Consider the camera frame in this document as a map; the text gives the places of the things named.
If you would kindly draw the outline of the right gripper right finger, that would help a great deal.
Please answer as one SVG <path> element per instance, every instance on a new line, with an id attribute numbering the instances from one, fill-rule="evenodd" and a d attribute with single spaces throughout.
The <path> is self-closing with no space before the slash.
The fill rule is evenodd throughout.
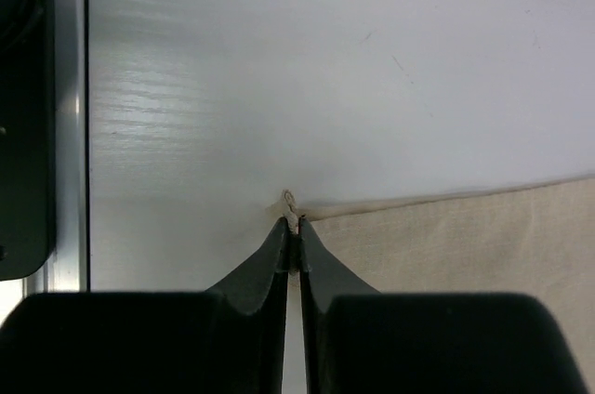
<path id="1" fill-rule="evenodd" d="M 311 393 L 584 393 L 562 332 L 514 293 L 380 293 L 299 223 Z"/>

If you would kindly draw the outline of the beige cloth napkin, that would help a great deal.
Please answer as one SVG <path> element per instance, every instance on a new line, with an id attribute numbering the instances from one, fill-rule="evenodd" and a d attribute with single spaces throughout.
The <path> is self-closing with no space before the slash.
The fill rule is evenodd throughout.
<path id="1" fill-rule="evenodd" d="M 530 294 L 594 282 L 594 178 L 306 207 L 289 190 L 266 213 L 311 221 L 324 245 L 378 289 Z"/>

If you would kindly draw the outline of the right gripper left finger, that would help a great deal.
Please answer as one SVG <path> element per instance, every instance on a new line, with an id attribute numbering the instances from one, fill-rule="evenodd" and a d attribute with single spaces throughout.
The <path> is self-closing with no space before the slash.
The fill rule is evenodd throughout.
<path id="1" fill-rule="evenodd" d="M 1 328 L 5 393 L 278 393 L 289 228 L 200 292 L 44 293 Z"/>

